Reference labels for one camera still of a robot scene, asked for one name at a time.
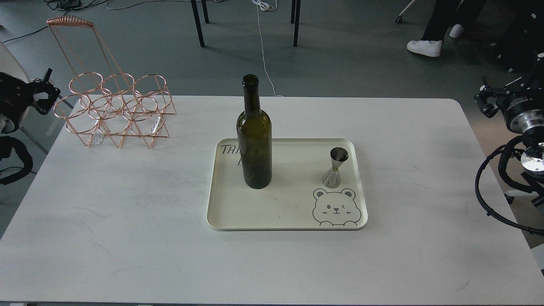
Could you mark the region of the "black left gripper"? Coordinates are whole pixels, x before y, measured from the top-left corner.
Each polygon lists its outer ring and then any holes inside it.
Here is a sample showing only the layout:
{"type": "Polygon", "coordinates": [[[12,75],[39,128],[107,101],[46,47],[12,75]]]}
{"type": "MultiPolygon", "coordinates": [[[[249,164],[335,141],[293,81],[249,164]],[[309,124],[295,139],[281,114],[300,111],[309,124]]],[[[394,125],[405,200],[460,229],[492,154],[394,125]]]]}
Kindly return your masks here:
{"type": "Polygon", "coordinates": [[[52,69],[49,68],[43,79],[26,83],[19,78],[0,73],[0,112],[15,124],[22,120],[28,107],[34,107],[46,115],[56,103],[61,90],[49,81],[52,69]]]}

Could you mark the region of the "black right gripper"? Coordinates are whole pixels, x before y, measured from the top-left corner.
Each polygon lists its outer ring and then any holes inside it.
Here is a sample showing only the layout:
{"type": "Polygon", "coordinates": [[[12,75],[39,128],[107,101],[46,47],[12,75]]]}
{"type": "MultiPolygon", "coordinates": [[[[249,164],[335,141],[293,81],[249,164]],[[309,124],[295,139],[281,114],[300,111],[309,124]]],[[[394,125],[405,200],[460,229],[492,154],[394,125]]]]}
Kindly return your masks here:
{"type": "Polygon", "coordinates": [[[523,77],[519,77],[503,87],[494,87],[491,81],[482,77],[480,92],[474,95],[480,112],[492,118],[501,111],[505,119],[512,119],[519,114],[535,111],[536,101],[534,93],[526,84],[523,77]]]}

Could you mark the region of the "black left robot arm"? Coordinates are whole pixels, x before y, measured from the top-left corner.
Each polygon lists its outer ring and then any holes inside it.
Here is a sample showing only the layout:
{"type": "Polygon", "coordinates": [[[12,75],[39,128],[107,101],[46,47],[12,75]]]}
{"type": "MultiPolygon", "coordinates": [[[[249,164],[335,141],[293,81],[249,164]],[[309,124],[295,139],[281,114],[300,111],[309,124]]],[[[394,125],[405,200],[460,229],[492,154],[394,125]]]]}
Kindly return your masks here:
{"type": "Polygon", "coordinates": [[[9,158],[12,151],[23,162],[22,169],[0,180],[2,185],[11,184],[27,176],[33,168],[33,158],[27,147],[17,138],[8,134],[21,126],[23,117],[29,107],[45,116],[57,102],[61,90],[50,81],[52,69],[49,68],[43,78],[35,78],[25,82],[5,72],[0,74],[0,112],[2,137],[0,138],[1,159],[9,158]]]}

